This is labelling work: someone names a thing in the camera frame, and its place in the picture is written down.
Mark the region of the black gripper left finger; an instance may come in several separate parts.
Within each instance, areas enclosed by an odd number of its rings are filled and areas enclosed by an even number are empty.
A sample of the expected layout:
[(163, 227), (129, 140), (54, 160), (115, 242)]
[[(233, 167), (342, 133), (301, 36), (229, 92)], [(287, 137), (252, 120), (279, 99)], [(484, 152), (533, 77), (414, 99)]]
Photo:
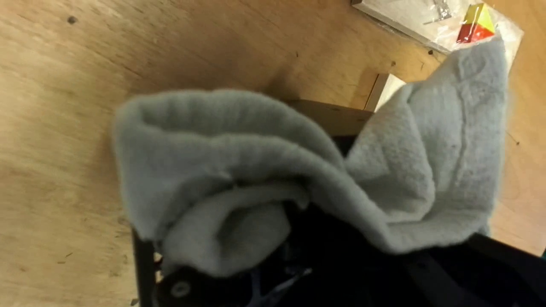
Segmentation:
[(274, 253), (231, 276), (180, 266), (154, 288), (153, 302), (154, 307), (287, 307), (291, 292), (315, 271), (315, 259), (289, 253)]

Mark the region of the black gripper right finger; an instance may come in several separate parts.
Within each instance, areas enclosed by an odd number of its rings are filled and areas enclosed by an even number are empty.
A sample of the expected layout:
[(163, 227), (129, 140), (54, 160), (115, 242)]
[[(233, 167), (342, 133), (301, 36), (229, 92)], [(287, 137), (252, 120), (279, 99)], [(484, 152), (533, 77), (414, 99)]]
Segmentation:
[(546, 263), (482, 234), (397, 256), (318, 208), (296, 232), (313, 268), (301, 307), (546, 307)]

